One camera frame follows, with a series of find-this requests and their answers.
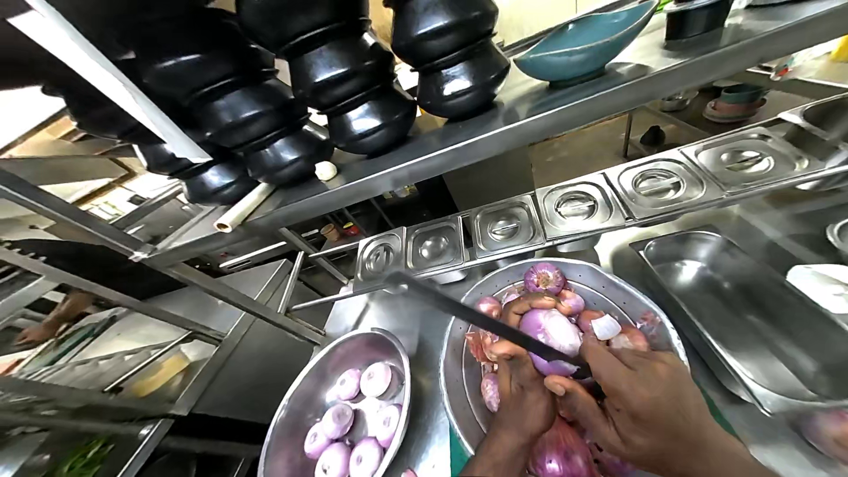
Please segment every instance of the blue ceramic dish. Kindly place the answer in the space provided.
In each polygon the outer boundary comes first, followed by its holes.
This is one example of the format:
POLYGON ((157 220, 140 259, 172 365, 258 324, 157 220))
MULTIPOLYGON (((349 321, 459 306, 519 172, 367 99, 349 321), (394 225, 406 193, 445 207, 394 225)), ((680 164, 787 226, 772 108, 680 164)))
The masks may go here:
POLYGON ((604 67, 648 25, 659 0, 578 17, 514 58, 524 74, 564 87, 604 74, 604 67))

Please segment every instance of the steel shelf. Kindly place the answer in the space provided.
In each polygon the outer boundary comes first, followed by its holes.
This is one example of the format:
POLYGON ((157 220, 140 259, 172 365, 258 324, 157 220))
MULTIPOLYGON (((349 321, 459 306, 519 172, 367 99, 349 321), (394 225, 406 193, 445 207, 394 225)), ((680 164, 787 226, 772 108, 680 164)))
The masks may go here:
MULTIPOLYGON (((513 148, 553 137, 669 93, 739 73, 746 68, 848 34, 848 0, 810 0, 731 12, 723 30, 665 42, 665 15, 656 15, 639 38, 607 66, 601 78, 566 89, 548 88, 513 68, 491 110, 467 121, 425 131, 419 118, 412 137, 376 158, 341 165, 329 183, 317 179, 278 189, 242 225, 270 233, 388 190, 474 164, 513 148)), ((148 257, 158 263, 200 255, 231 243, 206 221, 183 231, 148 257)))

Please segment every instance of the red onion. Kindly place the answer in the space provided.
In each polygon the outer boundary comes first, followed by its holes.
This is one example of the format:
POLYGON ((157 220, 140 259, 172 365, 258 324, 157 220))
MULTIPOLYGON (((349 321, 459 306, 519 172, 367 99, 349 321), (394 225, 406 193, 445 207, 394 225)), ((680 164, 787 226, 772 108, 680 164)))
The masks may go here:
POLYGON ((381 461, 380 443, 373 437, 366 437, 350 453, 350 477, 373 477, 381 461))
POLYGON ((374 436, 381 446, 388 449, 394 439, 394 432, 398 430, 400 424, 400 412, 403 408, 399 404, 386 406, 377 413, 374 419, 377 430, 374 431, 374 436))
POLYGON ((493 296, 482 297, 477 304, 474 305, 474 308, 487 317, 494 318, 496 320, 500 319, 501 305, 498 299, 493 296))
POLYGON ((321 418, 321 430, 330 439, 338 439, 350 430, 354 423, 354 410, 347 404, 337 404, 324 412, 321 418))
POLYGON ((622 332, 610 339, 610 348, 614 350, 650 351, 648 339, 632 324, 622 325, 622 332))
POLYGON ((338 399, 347 401, 353 399, 360 393, 360 377, 362 372, 357 368, 351 368, 342 373, 332 387, 332 392, 338 399))
POLYGON ((480 382, 480 394, 483 395, 483 402, 486 403, 486 408, 491 412, 498 412, 500 391, 498 390, 497 374, 486 373, 483 375, 483 381, 480 382))
POLYGON ((330 444, 315 465, 315 477, 348 477, 350 448, 343 442, 330 444))
POLYGON ((536 441, 527 470, 537 477, 594 477, 597 470, 586 442, 566 421, 554 425, 536 441))
POLYGON ((524 288, 529 292, 560 293, 566 286, 566 276, 562 271, 546 261, 537 263, 524 272, 524 288))
MULTIPOLYGON (((568 318, 557 310, 530 310, 524 314, 518 328, 548 346, 554 347, 568 356, 577 356, 580 352, 580 330, 568 318)), ((571 376, 577 370, 575 366, 563 361, 547 362, 530 353, 533 365, 545 376, 557 374, 571 376)))
POLYGON ((814 413, 801 424, 801 433, 819 451, 848 463, 848 411, 845 409, 814 413))
POLYGON ((324 435, 324 431, 321 430, 321 422, 317 422, 306 433, 304 454, 310 459, 317 459, 330 444, 332 444, 332 439, 324 435))
POLYGON ((583 297, 569 289, 562 289, 556 296, 559 297, 563 305, 572 310, 569 316, 579 314, 586 307, 586 301, 583 300, 583 297))
POLYGON ((386 392, 391 383, 392 368, 385 362, 375 362, 362 373, 360 390, 368 397, 377 397, 386 392))

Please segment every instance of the knife blade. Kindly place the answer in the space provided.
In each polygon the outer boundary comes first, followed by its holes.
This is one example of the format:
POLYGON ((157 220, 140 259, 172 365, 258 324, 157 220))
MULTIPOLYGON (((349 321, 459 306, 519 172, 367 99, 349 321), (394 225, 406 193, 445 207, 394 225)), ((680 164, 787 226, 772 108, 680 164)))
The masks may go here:
POLYGON ((489 333, 509 340, 516 345, 530 351, 534 355, 546 361, 564 361, 577 366, 579 369, 572 375, 575 379, 585 379, 592 376, 589 365, 580 356, 568 356, 556 348, 546 345, 523 332, 512 328, 510 325, 491 318, 481 312, 454 300, 438 289, 424 284, 423 282, 406 275, 403 272, 393 272, 386 276, 386 283, 394 285, 406 285, 412 294, 428 305, 435 306, 441 311, 453 315, 460 320, 485 329, 489 333))

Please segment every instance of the person's right hand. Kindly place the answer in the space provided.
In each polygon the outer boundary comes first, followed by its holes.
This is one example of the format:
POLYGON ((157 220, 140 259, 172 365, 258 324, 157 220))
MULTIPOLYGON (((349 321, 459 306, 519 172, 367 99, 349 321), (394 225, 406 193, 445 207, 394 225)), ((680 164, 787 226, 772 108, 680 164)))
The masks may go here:
POLYGON ((593 335, 580 348, 606 398, 573 379, 545 386, 603 450, 663 477, 773 477, 716 423, 689 369, 672 353, 613 350, 593 335))

